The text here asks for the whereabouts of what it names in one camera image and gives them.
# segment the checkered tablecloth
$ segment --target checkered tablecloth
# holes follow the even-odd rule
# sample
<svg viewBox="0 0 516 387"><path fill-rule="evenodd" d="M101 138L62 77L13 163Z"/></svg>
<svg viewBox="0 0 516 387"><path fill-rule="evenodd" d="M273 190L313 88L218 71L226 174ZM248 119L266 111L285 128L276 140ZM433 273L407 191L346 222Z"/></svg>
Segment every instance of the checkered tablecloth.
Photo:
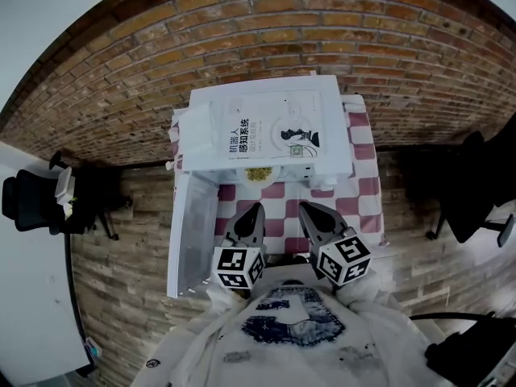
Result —
<svg viewBox="0 0 516 387"><path fill-rule="evenodd" d="M266 216L264 244L267 252L308 252L308 239L304 237L298 219L298 204L311 201L337 209L347 224L362 232L371 245L382 242L384 220L380 178L364 99L360 95L343 95L342 100L351 142L353 174L341 177L335 189L328 192L309 189L299 182L278 182L262 190L243 185L220 185L216 237L222 238L227 221L237 211L261 202ZM181 170L181 156L177 157L175 166L176 170Z"/></svg>

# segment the brick wall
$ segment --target brick wall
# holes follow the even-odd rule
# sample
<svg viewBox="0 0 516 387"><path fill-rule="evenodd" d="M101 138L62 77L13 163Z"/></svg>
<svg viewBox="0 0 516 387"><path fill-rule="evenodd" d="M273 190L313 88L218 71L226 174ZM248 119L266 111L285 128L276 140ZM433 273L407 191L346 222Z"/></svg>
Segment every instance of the brick wall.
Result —
<svg viewBox="0 0 516 387"><path fill-rule="evenodd" d="M509 20L479 19L468 0L137 2L60 37L11 99L1 140L43 158L169 159L170 110L192 89L312 70L364 95L377 146L489 135L514 112Z"/></svg>

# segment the office chair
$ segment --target office chair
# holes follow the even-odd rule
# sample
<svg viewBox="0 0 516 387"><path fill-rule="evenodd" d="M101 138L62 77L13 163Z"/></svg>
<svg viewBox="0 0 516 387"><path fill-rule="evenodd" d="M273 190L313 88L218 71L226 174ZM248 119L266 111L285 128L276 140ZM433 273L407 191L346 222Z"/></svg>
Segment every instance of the office chair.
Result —
<svg viewBox="0 0 516 387"><path fill-rule="evenodd" d="M68 165L61 160L61 151L51 158L48 167L57 166L67 169ZM118 241L118 234L111 234L107 224L105 210L116 210L121 207L132 206L132 199L122 196L119 191L119 179L116 172L110 169L99 169L92 164L83 164L74 169L72 174L76 178L73 202L73 213L67 224L79 225L88 229L96 229L95 219L98 218L109 239Z"/></svg>
<svg viewBox="0 0 516 387"><path fill-rule="evenodd" d="M516 181L504 157L510 141L516 137L516 114L490 141L485 142L479 131L473 132L448 156L443 158L439 182L441 214L435 232L428 231L428 239L437 239L448 221L453 235L460 243L467 241L479 228L498 231L498 247L510 237L514 216L505 223L487 222L494 206L516 198Z"/></svg>
<svg viewBox="0 0 516 387"><path fill-rule="evenodd" d="M57 180L38 177L25 170L7 178L2 189L2 213L15 221L18 231L47 227L57 235L65 224L65 214L54 193Z"/></svg>

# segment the floor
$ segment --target floor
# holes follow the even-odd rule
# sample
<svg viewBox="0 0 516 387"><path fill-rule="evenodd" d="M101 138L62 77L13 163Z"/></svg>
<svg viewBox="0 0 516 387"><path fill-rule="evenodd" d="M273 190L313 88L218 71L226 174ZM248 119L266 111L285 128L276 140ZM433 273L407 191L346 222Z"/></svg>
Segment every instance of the floor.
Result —
<svg viewBox="0 0 516 387"><path fill-rule="evenodd" d="M425 238L437 222L438 203L431 198L431 177L421 176L418 169L431 161L432 153L378 153L389 245L379 251L373 268L407 314L494 310L516 316L516 239L500 249L495 232L478 231L458 244L446 227L439 240ZM127 170L122 186L134 205L112 214L120 241L109 241L102 230L73 237L82 320L86 334L103 352L98 371L88 380L76 378L79 385L129 385L169 328L206 307L200 293L191 294L197 299L165 296L173 173L164 168ZM511 203L497 209L492 219L515 211ZM447 334L464 324L438 322Z"/></svg>

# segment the small sticker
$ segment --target small sticker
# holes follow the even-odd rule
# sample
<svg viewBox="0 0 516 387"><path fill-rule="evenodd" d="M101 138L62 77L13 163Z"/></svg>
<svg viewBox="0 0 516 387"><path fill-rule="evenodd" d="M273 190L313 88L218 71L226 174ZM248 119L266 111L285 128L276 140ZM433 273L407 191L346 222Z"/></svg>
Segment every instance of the small sticker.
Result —
<svg viewBox="0 0 516 387"><path fill-rule="evenodd" d="M258 257L253 262L251 269L249 269L249 277L253 284L256 282L263 269L264 262L261 259L261 254L258 254Z"/></svg>
<svg viewBox="0 0 516 387"><path fill-rule="evenodd" d="M291 145L290 146L290 157L291 158L302 158L303 157L303 146Z"/></svg>
<svg viewBox="0 0 516 387"><path fill-rule="evenodd" d="M218 260L218 269L227 271L243 271L245 264L246 251L243 249L227 248L223 249Z"/></svg>
<svg viewBox="0 0 516 387"><path fill-rule="evenodd" d="M225 287L228 288L249 288L243 275L235 274L219 274L218 275Z"/></svg>
<svg viewBox="0 0 516 387"><path fill-rule="evenodd" d="M342 241L336 242L335 246L348 263L359 260L371 254L358 236L346 238Z"/></svg>
<svg viewBox="0 0 516 387"><path fill-rule="evenodd" d="M332 260L324 252L321 254L321 260L319 262L318 269L333 282L339 282L340 274L342 273L342 265L340 265L337 261Z"/></svg>
<svg viewBox="0 0 516 387"><path fill-rule="evenodd" d="M365 273L368 270L368 265L369 265L369 260L365 260L365 261L360 262L357 265L350 267L346 271L346 276L344 277L343 284L348 281L354 280L355 278L362 277L363 275L365 275Z"/></svg>
<svg viewBox="0 0 516 387"><path fill-rule="evenodd" d="M155 368L157 367L158 365L160 365L161 362L159 360L156 360L156 359L151 359L149 360L146 364L145 364L145 367L147 368Z"/></svg>

